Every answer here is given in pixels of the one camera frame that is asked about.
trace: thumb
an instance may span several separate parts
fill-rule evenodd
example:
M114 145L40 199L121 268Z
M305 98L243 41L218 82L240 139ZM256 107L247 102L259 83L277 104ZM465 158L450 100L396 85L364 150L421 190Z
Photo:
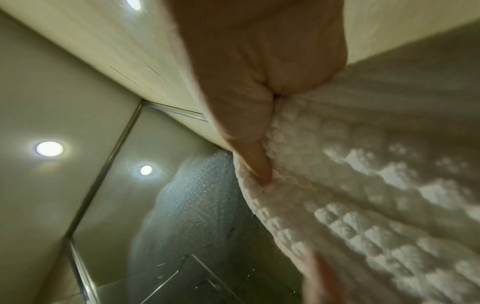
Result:
M318 253L307 255L303 288L304 304L344 303L340 282Z
M255 176L261 186L267 186L272 181L272 165L265 155L262 142L230 143L241 161Z

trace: textured towel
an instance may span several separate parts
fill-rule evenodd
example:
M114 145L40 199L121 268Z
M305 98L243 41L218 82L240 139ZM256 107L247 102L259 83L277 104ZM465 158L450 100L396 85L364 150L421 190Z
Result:
M480 303L480 26L373 58L277 101L273 181L243 195L300 271L353 303Z

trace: recessed light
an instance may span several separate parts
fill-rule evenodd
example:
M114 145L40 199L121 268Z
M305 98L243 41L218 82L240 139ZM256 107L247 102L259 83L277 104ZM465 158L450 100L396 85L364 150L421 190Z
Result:
M153 171L153 168L151 166L143 166L140 169L140 174L141 175L149 175Z
M139 11L142 6L140 4L140 0L126 0L128 4L130 4L131 8L134 9L135 11Z
M59 156L63 151L63 146L56 141L44 141L36 146L36 152L46 157Z

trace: glass panel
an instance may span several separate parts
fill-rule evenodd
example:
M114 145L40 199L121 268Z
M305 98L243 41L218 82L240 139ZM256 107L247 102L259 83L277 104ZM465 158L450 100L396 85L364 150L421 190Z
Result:
M103 304L300 303L301 276L243 200L232 155L154 108L74 241Z

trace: ceiling light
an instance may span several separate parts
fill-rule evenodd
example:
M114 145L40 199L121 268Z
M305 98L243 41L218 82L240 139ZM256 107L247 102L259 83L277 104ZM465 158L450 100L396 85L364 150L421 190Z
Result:
M149 175L153 171L151 166L143 166L140 169L140 174L141 175Z
M126 0L130 4L131 8L135 11L139 11L142 6L140 5L140 0Z
M44 141L36 146L36 151L41 156L54 157L59 156L64 148L56 141Z

